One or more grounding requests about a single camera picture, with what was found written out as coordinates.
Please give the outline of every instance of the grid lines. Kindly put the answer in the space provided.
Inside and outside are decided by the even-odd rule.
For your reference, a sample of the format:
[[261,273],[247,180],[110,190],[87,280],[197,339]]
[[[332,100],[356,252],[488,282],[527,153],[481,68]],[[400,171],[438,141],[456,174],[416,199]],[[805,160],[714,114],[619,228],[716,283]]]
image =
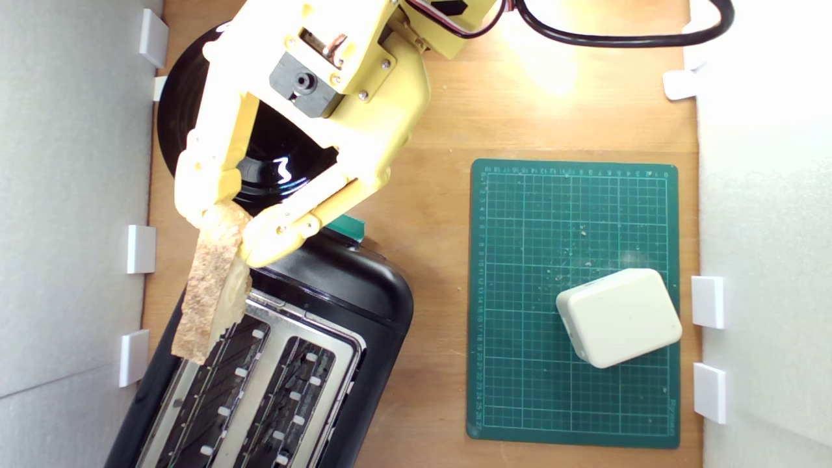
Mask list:
[[678,346],[597,369],[555,307],[559,292],[628,267],[659,271],[678,307],[675,169],[480,160],[472,181],[469,434],[678,444]]

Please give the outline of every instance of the white bracket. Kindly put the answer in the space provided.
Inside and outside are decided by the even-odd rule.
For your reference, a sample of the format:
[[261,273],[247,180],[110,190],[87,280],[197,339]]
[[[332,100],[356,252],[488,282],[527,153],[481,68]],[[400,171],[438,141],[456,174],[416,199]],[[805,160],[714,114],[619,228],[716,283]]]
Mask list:
[[[683,33],[701,31],[719,22],[720,13],[710,0],[691,0],[691,22],[681,31]],[[682,48],[685,58],[684,70],[670,70],[662,77],[665,96],[671,101],[694,97],[698,93],[696,71],[707,62],[710,42]]]
[[726,372],[701,362],[693,365],[693,411],[726,423]]
[[159,102],[161,99],[161,90],[165,88],[165,82],[167,82],[167,75],[156,77],[153,82],[153,102]]
[[150,350],[149,330],[134,331],[121,336],[121,358],[119,360],[118,386],[126,387],[139,381],[147,370],[147,353]]
[[145,8],[141,14],[139,53],[156,68],[165,66],[167,35],[167,25],[150,8]]
[[156,228],[131,224],[127,227],[127,273],[156,270]]
[[726,327],[723,281],[718,276],[691,278],[693,323],[722,330]]

